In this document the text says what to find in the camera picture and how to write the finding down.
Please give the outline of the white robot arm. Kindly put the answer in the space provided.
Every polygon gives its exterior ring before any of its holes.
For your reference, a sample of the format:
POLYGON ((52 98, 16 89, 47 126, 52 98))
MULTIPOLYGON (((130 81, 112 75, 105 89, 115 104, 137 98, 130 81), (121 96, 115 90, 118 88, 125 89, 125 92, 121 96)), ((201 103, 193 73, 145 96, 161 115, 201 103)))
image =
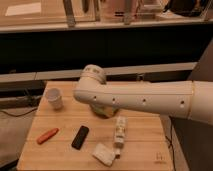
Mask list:
POLYGON ((86 104, 157 113, 213 125, 213 82, 107 84, 101 67, 87 65, 73 96, 86 104))

